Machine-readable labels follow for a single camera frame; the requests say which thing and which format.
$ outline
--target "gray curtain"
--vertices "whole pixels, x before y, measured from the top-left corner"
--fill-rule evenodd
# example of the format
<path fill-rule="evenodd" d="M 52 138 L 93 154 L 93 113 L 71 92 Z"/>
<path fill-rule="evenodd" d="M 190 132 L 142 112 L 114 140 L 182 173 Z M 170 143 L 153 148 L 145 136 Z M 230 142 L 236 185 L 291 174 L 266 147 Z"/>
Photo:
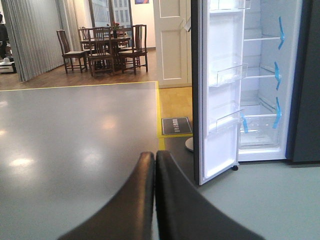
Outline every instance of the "gray curtain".
<path fill-rule="evenodd" d="M 56 0 L 61 29 L 65 30 L 70 48 L 80 51 L 75 0 Z"/>
<path fill-rule="evenodd" d="M 1 2 L 22 82 L 63 64 L 57 30 L 66 28 L 71 48 L 80 49 L 74 0 Z"/>

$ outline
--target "black chair back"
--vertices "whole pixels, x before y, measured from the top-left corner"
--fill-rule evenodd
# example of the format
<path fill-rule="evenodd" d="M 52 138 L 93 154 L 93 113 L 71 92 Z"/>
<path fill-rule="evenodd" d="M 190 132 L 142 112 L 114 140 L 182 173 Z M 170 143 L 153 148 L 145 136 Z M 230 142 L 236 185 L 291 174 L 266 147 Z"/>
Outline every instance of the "black chair back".
<path fill-rule="evenodd" d="M 65 30 L 58 30 L 58 31 L 56 31 L 56 34 L 58 36 L 62 55 L 70 52 L 70 45 L 69 45 L 69 42 L 67 39 L 66 31 Z"/>

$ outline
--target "window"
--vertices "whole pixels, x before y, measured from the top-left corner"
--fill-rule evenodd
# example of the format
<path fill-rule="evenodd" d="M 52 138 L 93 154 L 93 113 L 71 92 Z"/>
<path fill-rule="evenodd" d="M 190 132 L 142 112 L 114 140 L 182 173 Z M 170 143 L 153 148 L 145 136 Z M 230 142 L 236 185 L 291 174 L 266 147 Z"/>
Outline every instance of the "window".
<path fill-rule="evenodd" d="M 106 27 L 115 21 L 120 26 L 132 25 L 130 0 L 88 0 L 93 27 Z"/>

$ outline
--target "black panel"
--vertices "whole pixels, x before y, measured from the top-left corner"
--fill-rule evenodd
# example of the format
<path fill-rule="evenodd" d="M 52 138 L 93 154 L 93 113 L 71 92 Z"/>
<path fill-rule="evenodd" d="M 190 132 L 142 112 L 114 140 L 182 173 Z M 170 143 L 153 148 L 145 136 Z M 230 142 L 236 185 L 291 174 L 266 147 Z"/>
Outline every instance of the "black panel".
<path fill-rule="evenodd" d="M 192 67 L 192 129 L 193 129 L 193 161 L 194 161 L 194 180 L 200 183 L 199 176 L 199 5 L 201 1 L 191 1 L 191 67 Z"/>
<path fill-rule="evenodd" d="M 320 1 L 304 1 L 303 10 L 302 25 L 309 28 L 301 29 L 307 38 L 299 44 L 286 154 L 294 162 L 320 160 Z"/>

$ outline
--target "person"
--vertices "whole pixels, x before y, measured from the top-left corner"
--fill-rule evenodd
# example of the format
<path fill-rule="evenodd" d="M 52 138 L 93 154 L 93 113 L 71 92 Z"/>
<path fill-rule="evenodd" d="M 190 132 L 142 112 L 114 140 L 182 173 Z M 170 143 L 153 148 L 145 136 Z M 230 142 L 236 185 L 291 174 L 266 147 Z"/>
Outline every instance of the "person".
<path fill-rule="evenodd" d="M 3 15 L 0 13 L 0 23 L 2 23 Z M 7 47 L 7 39 L 8 39 L 8 32 L 7 28 L 4 24 L 0 24 L 0 57 L 4 59 L 6 57 L 6 47 Z"/>

